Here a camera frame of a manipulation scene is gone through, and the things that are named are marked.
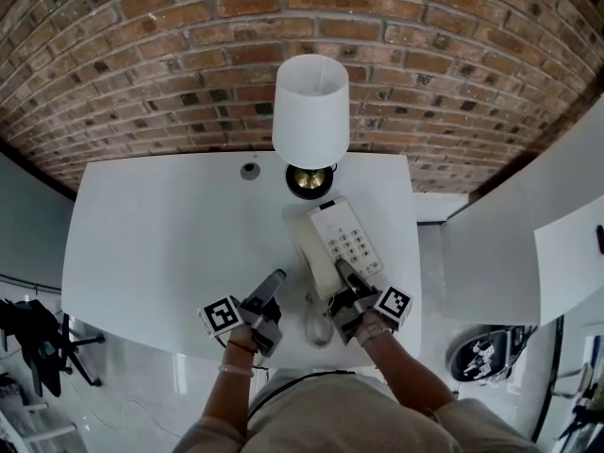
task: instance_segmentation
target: black lamp base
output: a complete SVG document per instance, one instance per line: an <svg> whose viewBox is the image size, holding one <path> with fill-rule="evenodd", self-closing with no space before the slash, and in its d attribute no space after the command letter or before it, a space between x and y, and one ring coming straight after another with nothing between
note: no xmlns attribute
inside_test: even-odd
<svg viewBox="0 0 604 453"><path fill-rule="evenodd" d="M333 170L303 170L288 166L285 181L290 191L303 200L316 200L325 196L333 184Z"/></svg>

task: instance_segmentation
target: white telephone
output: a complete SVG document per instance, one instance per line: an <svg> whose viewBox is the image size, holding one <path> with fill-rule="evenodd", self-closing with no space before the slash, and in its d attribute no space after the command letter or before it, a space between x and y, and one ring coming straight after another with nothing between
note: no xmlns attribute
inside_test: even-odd
<svg viewBox="0 0 604 453"><path fill-rule="evenodd" d="M298 248L310 268L322 299L344 288L335 261L344 258L362 276L382 270L381 261L354 211L340 197L289 220Z"/></svg>

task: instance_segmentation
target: white lampshade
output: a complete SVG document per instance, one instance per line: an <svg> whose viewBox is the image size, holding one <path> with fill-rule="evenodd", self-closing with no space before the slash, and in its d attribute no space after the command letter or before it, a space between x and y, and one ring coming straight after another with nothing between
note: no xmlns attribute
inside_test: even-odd
<svg viewBox="0 0 604 453"><path fill-rule="evenodd" d="M337 60L297 56L277 71L273 146L296 168L336 163L348 149L348 72Z"/></svg>

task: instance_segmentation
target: black office chair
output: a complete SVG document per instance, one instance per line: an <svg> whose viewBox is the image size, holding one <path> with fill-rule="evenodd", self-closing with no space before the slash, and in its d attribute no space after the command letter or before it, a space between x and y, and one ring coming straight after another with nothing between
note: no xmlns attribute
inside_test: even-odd
<svg viewBox="0 0 604 453"><path fill-rule="evenodd" d="M85 344L101 344L103 334L93 339L72 342L69 340L69 315L63 314L63 324L59 322L40 301L17 302L12 304L0 300L0 328L3 330L3 346L6 337L14 335L22 348L25 363L31 369L34 390L42 397L42 385L56 397L60 396L60 373L72 374L67 367L69 359L86 382L94 387L102 385L100 379L92 380L77 357L78 347Z"/></svg>

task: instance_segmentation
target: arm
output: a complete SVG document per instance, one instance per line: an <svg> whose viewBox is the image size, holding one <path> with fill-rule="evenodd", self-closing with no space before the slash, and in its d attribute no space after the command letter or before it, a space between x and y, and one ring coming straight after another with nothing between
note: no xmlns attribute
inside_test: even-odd
<svg viewBox="0 0 604 453"><path fill-rule="evenodd" d="M231 342L257 351L258 346L252 339L248 327L238 327L226 343L223 364L252 372L254 354L245 351ZM247 414L251 377L221 371L211 390L210 399L202 414L204 418L215 418L236 428L244 437L247 432Z"/></svg>
<svg viewBox="0 0 604 453"><path fill-rule="evenodd" d="M377 315L365 313L359 332L363 327L379 321ZM412 358L390 331L369 339L363 344L363 348L402 406L426 413L455 401L455 396L446 385Z"/></svg>

